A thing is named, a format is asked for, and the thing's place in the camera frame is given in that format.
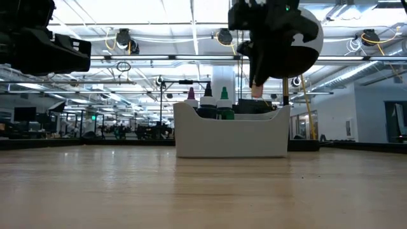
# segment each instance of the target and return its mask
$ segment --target bottle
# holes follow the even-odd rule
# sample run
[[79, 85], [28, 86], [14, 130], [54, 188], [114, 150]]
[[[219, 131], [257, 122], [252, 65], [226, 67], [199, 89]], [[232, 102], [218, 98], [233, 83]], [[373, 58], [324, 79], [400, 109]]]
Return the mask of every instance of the bottle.
[[229, 100], [226, 87], [222, 88], [221, 99], [217, 101], [218, 120], [234, 120], [235, 112], [232, 110], [232, 102]]
[[216, 99], [212, 97], [210, 83], [206, 84], [205, 94], [200, 98], [200, 107], [197, 113], [202, 118], [216, 119], [217, 117]]
[[195, 111], [198, 109], [198, 101], [195, 99], [195, 92], [193, 91], [193, 87], [190, 88], [188, 92], [188, 98], [184, 100], [184, 102], [193, 107]]

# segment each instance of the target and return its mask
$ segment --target ceiling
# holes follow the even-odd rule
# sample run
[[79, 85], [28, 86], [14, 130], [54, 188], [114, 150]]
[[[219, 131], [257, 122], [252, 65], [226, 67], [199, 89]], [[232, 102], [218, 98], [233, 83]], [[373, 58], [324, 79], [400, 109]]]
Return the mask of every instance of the ceiling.
[[[141, 55], [234, 55], [231, 47], [222, 46], [212, 38], [220, 28], [227, 27], [227, 14], [231, 4], [229, 0], [55, 0], [55, 4], [57, 9], [48, 26], [49, 30], [91, 41], [92, 55], [127, 55], [117, 47], [110, 49], [114, 46], [114, 35], [121, 28], [130, 29], [132, 38], [140, 47]], [[334, 8], [334, 0], [307, 0], [301, 1], [300, 5], [310, 10], [322, 23], [324, 46], [321, 55], [352, 56], [380, 54], [375, 46], [364, 46], [363, 52], [360, 48], [356, 52], [350, 52], [350, 39], [354, 38], [355, 34], [361, 34], [363, 29], [374, 29], [382, 40], [393, 38], [398, 30], [397, 36], [392, 41], [382, 45], [384, 50], [404, 39], [407, 32], [407, 26], [404, 26], [407, 20], [404, 9], [375, 8], [376, 4], [377, 1], [355, 1], [354, 6], [336, 20], [329, 22], [325, 17]], [[232, 35], [236, 41], [237, 33], [233, 31]], [[42, 78], [42, 80], [67, 83], [73, 79], [99, 81], [97, 85], [43, 86], [50, 90], [67, 91], [92, 91], [95, 88], [100, 91], [135, 91], [140, 94], [118, 94], [121, 99], [110, 104], [123, 105], [122, 102], [127, 101], [133, 106], [156, 108], [159, 105], [157, 102], [159, 94], [148, 95], [142, 92], [157, 90], [155, 81], [158, 76], [166, 80], [210, 79], [212, 66], [222, 64], [211, 61], [155, 60], [154, 67], [151, 67], [151, 62], [148, 60], [130, 61], [130, 63], [131, 70], [124, 74], [116, 69], [116, 62], [93, 60], [88, 73], [49, 75], [46, 79]], [[233, 62], [224, 64], [233, 67], [237, 73], [237, 64]], [[352, 63], [316, 63], [304, 74], [307, 86], [318, 83], [348, 65]], [[243, 71], [248, 76], [248, 64], [243, 65]], [[38, 78], [17, 73], [15, 77], [30, 82], [38, 81]], [[169, 90], [185, 91], [188, 87], [174, 85]], [[200, 90], [200, 85], [194, 87], [195, 90]], [[249, 91], [247, 83], [244, 85], [244, 90]], [[270, 79], [265, 84], [265, 90], [281, 90], [280, 80]], [[70, 95], [59, 94], [59, 96], [69, 98]], [[92, 104], [98, 105], [107, 104], [111, 100], [111, 98], [100, 99], [97, 94], [90, 94], [82, 99], [88, 99]], [[185, 99], [183, 94], [174, 94], [174, 98], [165, 98], [165, 101], [174, 102], [183, 99]], [[168, 116], [171, 116], [171, 108], [167, 110]]]

